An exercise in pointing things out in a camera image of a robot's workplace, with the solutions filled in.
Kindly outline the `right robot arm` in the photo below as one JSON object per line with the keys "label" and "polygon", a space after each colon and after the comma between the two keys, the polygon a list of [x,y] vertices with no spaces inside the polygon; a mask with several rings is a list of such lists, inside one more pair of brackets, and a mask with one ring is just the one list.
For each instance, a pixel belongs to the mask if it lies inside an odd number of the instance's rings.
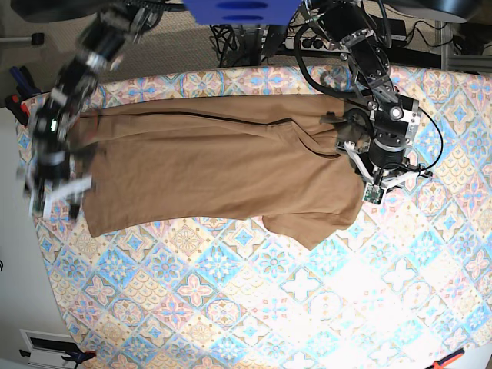
{"label": "right robot arm", "polygon": [[27,123],[32,143],[32,159],[25,168],[30,214],[49,218],[52,205],[66,200],[70,218],[76,218],[92,177],[74,172],[76,150],[68,141],[70,129],[94,94],[99,74],[118,65],[123,46],[139,42],[165,12],[185,7],[166,1],[13,1],[11,7],[34,22],[96,15],[81,33],[74,58],[63,66]]}

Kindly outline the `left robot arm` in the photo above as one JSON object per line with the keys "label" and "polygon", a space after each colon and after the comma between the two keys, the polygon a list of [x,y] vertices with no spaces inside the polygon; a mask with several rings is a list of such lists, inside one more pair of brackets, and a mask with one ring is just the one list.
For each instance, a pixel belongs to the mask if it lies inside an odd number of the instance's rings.
{"label": "left robot arm", "polygon": [[[362,177],[363,201],[379,205],[389,191],[406,181],[432,178],[430,165],[413,165],[405,155],[413,147],[421,119],[429,114],[418,100],[401,95],[391,81],[384,52],[384,47],[391,46],[388,18],[377,27],[360,1],[303,1],[298,12],[304,22],[293,46],[301,74],[315,90],[350,103],[344,119],[363,132],[355,141],[340,136],[336,144]],[[341,50],[351,73],[351,91],[339,91],[311,77],[301,50],[307,31]]]}

